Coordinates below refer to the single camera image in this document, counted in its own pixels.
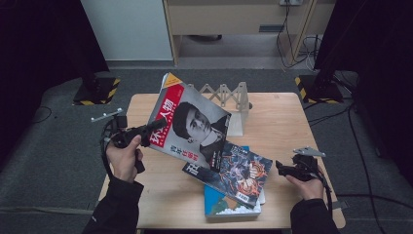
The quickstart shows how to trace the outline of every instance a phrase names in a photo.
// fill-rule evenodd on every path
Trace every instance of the book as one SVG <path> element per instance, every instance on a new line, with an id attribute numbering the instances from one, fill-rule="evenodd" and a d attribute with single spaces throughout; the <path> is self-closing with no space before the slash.
<path id="1" fill-rule="evenodd" d="M 148 123 L 160 118 L 168 123 L 149 137 L 150 148 L 219 172 L 231 113 L 168 73 Z"/>
<path id="2" fill-rule="evenodd" d="M 182 171 L 253 209 L 273 161 L 226 141 L 220 172 L 187 163 Z"/>
<path id="3" fill-rule="evenodd" d="M 265 203 L 263 191 L 259 194 L 255 207 L 251 209 L 205 184 L 205 215 L 206 217 L 259 216 L 262 211 L 261 205 Z"/>

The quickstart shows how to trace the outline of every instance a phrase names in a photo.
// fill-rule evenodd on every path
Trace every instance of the wooden table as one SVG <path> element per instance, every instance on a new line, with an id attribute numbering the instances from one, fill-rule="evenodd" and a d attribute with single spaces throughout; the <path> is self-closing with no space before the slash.
<path id="1" fill-rule="evenodd" d="M 129 127 L 147 124 L 158 94 L 135 95 L 128 109 Z M 264 185 L 266 203 L 258 217 L 223 218 L 212 221 L 204 215 L 204 185 L 181 171 L 185 162 L 150 148 L 142 148 L 146 172 L 136 177 L 145 185 L 139 207 L 137 228 L 169 229 L 269 229 L 290 228 L 289 213 L 301 200 L 294 185 L 278 175 L 275 160 L 292 165 L 292 150 L 311 146 L 316 142 L 307 122 L 300 100 L 293 93 L 248 94 L 253 107 L 244 126 L 244 136 L 229 136 L 237 145 L 249 145 L 250 150 L 274 160 Z M 321 159 L 319 165 L 327 170 Z M 99 200 L 107 190 L 104 181 Z M 336 201 L 333 186 L 332 199 Z M 339 228 L 346 221 L 340 209 L 334 210 Z"/>

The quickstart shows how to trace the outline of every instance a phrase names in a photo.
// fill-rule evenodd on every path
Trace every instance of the person's left hand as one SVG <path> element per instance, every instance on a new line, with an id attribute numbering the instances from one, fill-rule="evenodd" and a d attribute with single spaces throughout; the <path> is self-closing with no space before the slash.
<path id="1" fill-rule="evenodd" d="M 106 148 L 106 156 L 113 167 L 113 176 L 133 183 L 137 175 L 134 166 L 135 160 L 142 160 L 143 154 L 137 147 L 140 145 L 141 136 L 135 136 L 126 148 L 117 148 L 112 140 Z"/>

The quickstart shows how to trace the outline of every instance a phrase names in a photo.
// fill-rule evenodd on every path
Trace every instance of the hand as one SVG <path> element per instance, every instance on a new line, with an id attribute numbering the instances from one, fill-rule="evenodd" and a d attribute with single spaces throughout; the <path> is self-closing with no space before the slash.
<path id="1" fill-rule="evenodd" d="M 309 181 L 301 181 L 291 175 L 286 175 L 285 177 L 288 181 L 297 186 L 304 200 L 323 198 L 324 186 L 319 179 L 313 178 Z"/>
<path id="2" fill-rule="evenodd" d="M 141 136 L 135 136 L 126 148 L 117 148 L 112 141 L 106 148 L 106 156 L 113 167 L 113 176 L 133 183 L 137 175 L 134 166 L 135 160 L 142 160 L 143 154 L 137 147 L 140 145 Z"/>

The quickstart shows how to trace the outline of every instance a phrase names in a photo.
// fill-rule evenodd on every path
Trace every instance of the metal bracket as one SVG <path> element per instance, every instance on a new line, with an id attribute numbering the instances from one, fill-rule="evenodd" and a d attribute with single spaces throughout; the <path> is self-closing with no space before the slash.
<path id="1" fill-rule="evenodd" d="M 104 119 L 104 118 L 107 118 L 107 117 L 110 117 L 110 116 L 117 115 L 117 114 L 121 113 L 122 111 L 124 111 L 122 108 L 118 108 L 118 110 L 116 110 L 115 112 L 112 112 L 112 113 L 109 113 L 109 114 L 103 113 L 103 115 L 100 116 L 100 117 L 98 117 L 98 118 L 92 117 L 92 118 L 91 118 L 91 121 L 92 121 L 92 123 L 93 123 L 93 122 L 99 121 L 99 120 L 101 120 L 101 119 Z"/>
<path id="2" fill-rule="evenodd" d="M 193 84 L 188 84 L 188 86 L 195 89 Z M 232 114 L 227 136 L 241 137 L 244 135 L 244 122 L 249 109 L 252 108 L 248 100 L 246 82 L 240 82 L 234 91 L 228 89 L 225 84 L 221 84 L 217 90 L 214 90 L 209 84 L 205 84 L 199 92 L 203 95 L 210 95 L 210 100 L 217 100 L 221 107 Z M 235 107 L 231 108 L 229 100 L 235 102 Z"/>
<path id="3" fill-rule="evenodd" d="M 292 150 L 294 153 L 298 153 L 304 156 L 320 156 L 320 157 L 325 157 L 325 153 L 319 152 L 315 150 L 314 148 L 307 146 L 304 148 L 299 148 L 299 149 L 294 149 Z"/>

